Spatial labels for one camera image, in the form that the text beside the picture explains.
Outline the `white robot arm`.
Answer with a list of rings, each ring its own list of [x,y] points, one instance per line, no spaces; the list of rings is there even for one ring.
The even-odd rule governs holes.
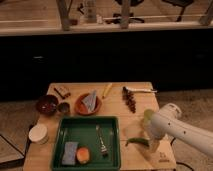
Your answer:
[[[174,103],[157,111],[146,109],[143,124],[150,139],[160,141],[168,134],[213,158],[213,132],[180,121],[181,115],[181,109]]]

